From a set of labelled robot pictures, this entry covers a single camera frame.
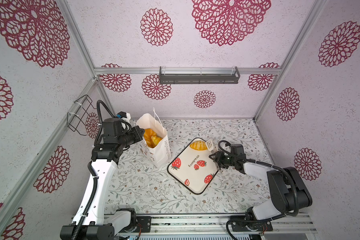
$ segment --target bag handle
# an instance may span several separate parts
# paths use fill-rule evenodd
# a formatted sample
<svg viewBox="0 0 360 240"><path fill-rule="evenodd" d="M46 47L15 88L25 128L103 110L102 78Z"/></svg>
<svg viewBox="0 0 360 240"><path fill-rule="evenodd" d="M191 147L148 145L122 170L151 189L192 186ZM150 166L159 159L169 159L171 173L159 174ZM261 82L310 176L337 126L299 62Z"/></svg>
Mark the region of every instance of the bag handle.
<svg viewBox="0 0 360 240"><path fill-rule="evenodd" d="M157 115L156 112L155 112L155 107L153 107L153 110L154 110L154 118L155 118L155 127L156 127L156 117L157 117L157 119L159 120L159 122L160 122L160 124L161 124L161 127L163 128L163 132L164 132L163 124L161 123L160 118L158 118L158 115Z"/></svg>

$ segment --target black mounting plate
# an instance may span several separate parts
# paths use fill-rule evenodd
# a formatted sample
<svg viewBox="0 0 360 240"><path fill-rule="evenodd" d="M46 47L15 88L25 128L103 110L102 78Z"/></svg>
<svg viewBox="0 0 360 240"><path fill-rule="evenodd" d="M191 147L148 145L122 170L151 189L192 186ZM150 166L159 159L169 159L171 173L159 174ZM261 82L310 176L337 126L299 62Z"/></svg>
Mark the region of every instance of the black mounting plate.
<svg viewBox="0 0 360 240"><path fill-rule="evenodd" d="M231 216L230 220L245 220L245 216ZM248 225L248 223L244 222L235 222L235 224L232 222L232 230L233 232L259 232L259 231L265 231L270 232L273 231L273 227L271 222L263 222L263 223L253 223L252 225Z"/></svg>
<svg viewBox="0 0 360 240"><path fill-rule="evenodd" d="M151 219L152 219L152 217L150 217L150 216L144 216L144 217L137 216L136 217L137 223L140 223L140 225L142 226L142 228L141 228L142 233L151 231ZM123 228L120 232L121 233L139 233L140 228L137 225L136 228L134 228L132 231L128 231L128 229Z"/></svg>

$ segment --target table surface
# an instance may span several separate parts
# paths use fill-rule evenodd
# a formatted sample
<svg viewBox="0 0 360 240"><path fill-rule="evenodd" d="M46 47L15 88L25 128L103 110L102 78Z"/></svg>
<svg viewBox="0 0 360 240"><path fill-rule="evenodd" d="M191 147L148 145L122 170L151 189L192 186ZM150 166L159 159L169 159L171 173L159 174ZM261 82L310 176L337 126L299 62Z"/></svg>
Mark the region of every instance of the table surface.
<svg viewBox="0 0 360 240"><path fill-rule="evenodd" d="M271 163L263 140L251 119L163 120L168 131L172 158L194 139L240 143L247 158ZM131 207L147 213L237 213L269 199L267 180L222 169L200 195L192 194L167 173L155 168L137 144L124 152L112 177L106 198L106 214Z"/></svg>

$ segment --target red strawberry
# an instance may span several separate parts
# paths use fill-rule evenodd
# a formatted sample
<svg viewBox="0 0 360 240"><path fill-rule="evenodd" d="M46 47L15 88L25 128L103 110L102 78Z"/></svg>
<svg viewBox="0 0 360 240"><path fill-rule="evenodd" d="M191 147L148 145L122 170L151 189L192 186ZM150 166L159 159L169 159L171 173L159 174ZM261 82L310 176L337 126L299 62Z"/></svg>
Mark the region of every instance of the red strawberry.
<svg viewBox="0 0 360 240"><path fill-rule="evenodd" d="M210 174L210 175L208 175L208 176L205 177L204 182L205 182L205 183L210 183L211 180L212 180L212 178L213 178L213 174Z"/></svg>
<svg viewBox="0 0 360 240"><path fill-rule="evenodd" d="M203 160L197 161L197 164L198 164L199 166L201 166L201 167L206 166L206 162L203 161Z"/></svg>
<svg viewBox="0 0 360 240"><path fill-rule="evenodd" d="M181 166L181 160L180 158L177 158L172 163L172 169L178 170Z"/></svg>

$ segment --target white paper bag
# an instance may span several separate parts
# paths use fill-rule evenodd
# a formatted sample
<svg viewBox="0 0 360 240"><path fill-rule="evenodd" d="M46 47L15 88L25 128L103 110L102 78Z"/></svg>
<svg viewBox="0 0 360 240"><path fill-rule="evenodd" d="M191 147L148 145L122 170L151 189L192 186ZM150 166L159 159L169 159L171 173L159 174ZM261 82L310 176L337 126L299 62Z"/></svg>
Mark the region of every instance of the white paper bag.
<svg viewBox="0 0 360 240"><path fill-rule="evenodd" d="M161 124L161 121L158 122L154 117L152 117L151 114L146 113L141 116L141 118L139 118L139 120L136 122L136 125L143 129L150 128L154 132L156 132L157 136L162 138L162 140L154 148L148 147L147 142L144 138L142 141L139 142L140 150L145 154L145 156L147 156L147 158L158 169L163 167L164 165L169 164L172 159L171 151L169 149L168 134L167 130Z"/></svg>

